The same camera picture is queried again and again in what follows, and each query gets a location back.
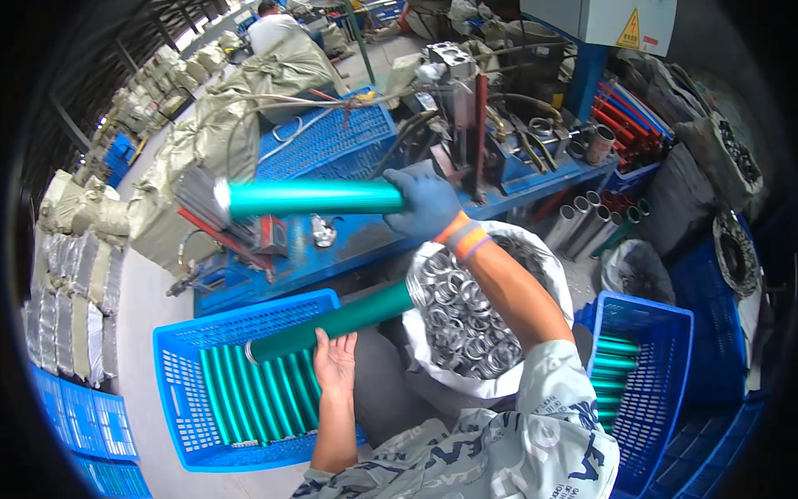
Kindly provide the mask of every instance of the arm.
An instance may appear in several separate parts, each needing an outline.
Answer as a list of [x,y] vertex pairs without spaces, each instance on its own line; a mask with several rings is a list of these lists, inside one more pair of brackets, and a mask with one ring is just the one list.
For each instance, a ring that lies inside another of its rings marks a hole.
[[333,341],[316,329],[313,366],[322,396],[318,402],[318,434],[310,467],[340,473],[358,463],[354,433],[354,346],[358,333]]
[[385,170],[383,177],[401,191],[409,207],[408,212],[385,215],[385,222],[396,232],[434,240],[452,250],[525,350],[553,339],[574,342],[557,303],[535,277],[462,212],[448,182],[421,165],[400,172]]

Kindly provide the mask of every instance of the bare hand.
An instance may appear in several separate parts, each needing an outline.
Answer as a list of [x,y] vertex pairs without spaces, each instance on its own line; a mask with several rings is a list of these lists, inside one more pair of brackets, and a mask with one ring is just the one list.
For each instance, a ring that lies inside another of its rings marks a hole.
[[316,341],[313,368],[322,392],[351,395],[354,390],[354,345],[358,342],[358,333],[330,341],[327,333],[317,327]]

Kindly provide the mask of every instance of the green pole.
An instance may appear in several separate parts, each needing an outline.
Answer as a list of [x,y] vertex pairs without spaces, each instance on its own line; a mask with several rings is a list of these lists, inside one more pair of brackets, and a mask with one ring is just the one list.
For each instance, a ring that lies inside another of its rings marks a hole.
[[369,55],[365,52],[365,43],[363,42],[363,35],[360,33],[360,27],[358,27],[358,19],[354,16],[354,10],[352,10],[352,4],[350,3],[350,0],[344,0],[344,9],[346,10],[346,15],[350,19],[350,25],[352,26],[352,31],[354,31],[354,37],[358,40],[358,46],[360,47],[360,55],[363,56],[363,62],[365,63],[365,70],[369,72],[369,80],[371,81],[371,85],[376,86],[377,81],[374,80],[374,71],[371,70]]
[[367,180],[280,180],[231,184],[230,217],[303,213],[396,213],[405,210],[397,188]]
[[413,308],[405,281],[377,291],[373,295],[347,303],[341,308],[319,315],[260,339],[247,342],[250,362],[261,363],[285,357],[316,345],[316,328],[321,327],[330,339],[364,327],[373,326]]

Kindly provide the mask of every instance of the printed shirt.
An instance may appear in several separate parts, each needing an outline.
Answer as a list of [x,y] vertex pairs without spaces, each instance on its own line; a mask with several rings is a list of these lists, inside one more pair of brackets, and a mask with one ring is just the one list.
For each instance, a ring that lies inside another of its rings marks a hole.
[[620,456],[596,411],[574,343],[541,343],[524,361],[516,411],[463,410],[451,434],[430,419],[337,475],[309,469],[293,497],[609,497]]

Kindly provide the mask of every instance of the electrical box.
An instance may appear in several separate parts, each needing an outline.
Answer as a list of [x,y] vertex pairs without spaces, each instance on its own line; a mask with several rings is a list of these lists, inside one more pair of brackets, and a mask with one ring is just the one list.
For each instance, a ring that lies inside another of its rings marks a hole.
[[521,12],[585,43],[665,56],[677,0],[520,0]]

